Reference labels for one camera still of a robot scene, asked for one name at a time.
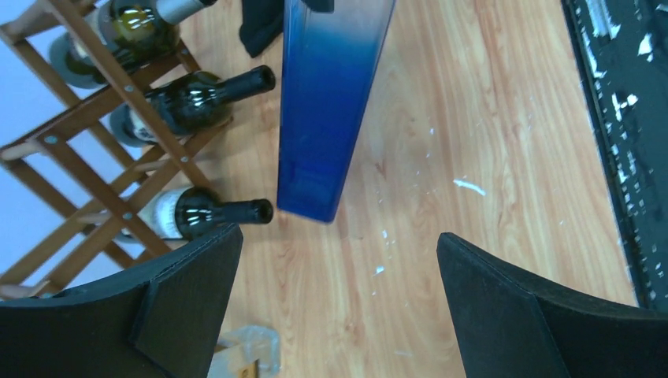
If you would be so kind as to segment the clear whisky bottle black label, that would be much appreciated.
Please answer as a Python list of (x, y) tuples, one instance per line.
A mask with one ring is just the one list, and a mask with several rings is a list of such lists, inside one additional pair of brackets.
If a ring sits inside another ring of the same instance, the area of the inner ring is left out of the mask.
[(280, 367), (277, 330), (247, 325), (219, 336), (207, 376), (276, 377)]

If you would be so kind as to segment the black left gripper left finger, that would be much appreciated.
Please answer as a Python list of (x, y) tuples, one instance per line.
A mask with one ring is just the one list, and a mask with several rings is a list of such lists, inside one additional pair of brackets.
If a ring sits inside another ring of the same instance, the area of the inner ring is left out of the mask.
[(206, 376), (242, 245), (229, 224), (52, 297), (3, 302), (2, 376)]

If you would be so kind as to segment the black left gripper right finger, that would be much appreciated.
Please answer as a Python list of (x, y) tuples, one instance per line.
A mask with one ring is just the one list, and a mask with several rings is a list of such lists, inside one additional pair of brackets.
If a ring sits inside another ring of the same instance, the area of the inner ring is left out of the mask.
[(451, 232), (437, 257), (467, 376), (666, 376), (666, 314), (575, 291)]

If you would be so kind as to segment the blue square bottle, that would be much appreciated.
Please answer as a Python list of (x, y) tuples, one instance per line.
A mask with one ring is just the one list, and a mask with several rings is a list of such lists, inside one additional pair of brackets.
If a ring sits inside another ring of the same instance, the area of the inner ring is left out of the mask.
[(286, 1), (276, 205), (331, 223), (393, 1)]

